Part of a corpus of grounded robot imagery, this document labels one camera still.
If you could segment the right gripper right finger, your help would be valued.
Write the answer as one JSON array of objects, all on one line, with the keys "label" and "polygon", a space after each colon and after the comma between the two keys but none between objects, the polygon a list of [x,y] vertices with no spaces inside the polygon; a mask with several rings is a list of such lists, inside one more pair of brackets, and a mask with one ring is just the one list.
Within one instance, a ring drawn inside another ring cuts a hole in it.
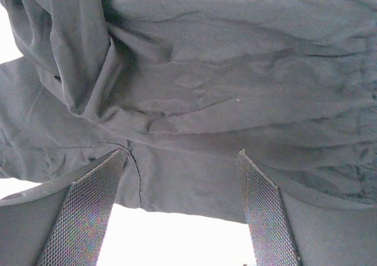
[{"label": "right gripper right finger", "polygon": [[241,150],[237,173],[257,265],[376,265],[376,207],[269,178]]}]

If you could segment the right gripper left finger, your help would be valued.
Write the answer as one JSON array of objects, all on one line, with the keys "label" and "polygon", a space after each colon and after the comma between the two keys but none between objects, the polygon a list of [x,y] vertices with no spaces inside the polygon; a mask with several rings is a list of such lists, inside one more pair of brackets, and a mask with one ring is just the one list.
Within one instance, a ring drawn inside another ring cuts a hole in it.
[{"label": "right gripper left finger", "polygon": [[127,153],[1,199],[1,265],[96,265]]}]

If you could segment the black trousers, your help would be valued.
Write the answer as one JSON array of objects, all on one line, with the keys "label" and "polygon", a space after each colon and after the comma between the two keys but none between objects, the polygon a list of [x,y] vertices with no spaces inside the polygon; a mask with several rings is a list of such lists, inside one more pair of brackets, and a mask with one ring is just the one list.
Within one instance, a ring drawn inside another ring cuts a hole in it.
[{"label": "black trousers", "polygon": [[115,149],[116,202],[243,222],[239,151],[282,189],[376,204],[376,0],[1,0],[1,177]]}]

